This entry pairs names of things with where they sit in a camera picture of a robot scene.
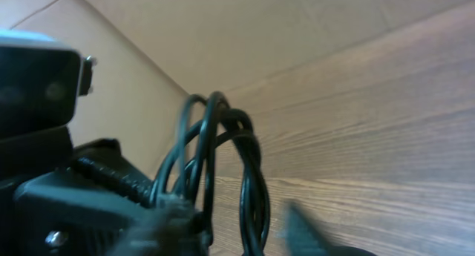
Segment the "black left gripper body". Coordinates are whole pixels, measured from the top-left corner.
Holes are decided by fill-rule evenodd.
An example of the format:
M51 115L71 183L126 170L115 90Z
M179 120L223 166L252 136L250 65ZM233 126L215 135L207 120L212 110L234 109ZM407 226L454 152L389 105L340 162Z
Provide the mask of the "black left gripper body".
M151 180L116 139L67 127L1 138L1 254L106 255L148 207Z

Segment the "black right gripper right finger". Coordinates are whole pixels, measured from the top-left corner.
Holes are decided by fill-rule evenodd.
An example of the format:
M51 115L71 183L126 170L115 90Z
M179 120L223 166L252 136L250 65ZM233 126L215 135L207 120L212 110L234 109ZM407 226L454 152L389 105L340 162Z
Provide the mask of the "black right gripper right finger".
M285 244L292 256L375 256L364 249L331 241L325 231L296 202L289 202L285 216Z

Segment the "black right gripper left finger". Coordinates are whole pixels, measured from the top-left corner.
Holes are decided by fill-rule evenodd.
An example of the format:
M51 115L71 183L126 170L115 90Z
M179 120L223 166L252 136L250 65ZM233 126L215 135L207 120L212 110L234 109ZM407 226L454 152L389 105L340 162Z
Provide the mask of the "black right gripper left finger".
M188 201L165 197L119 238L107 256L208 254L203 215Z

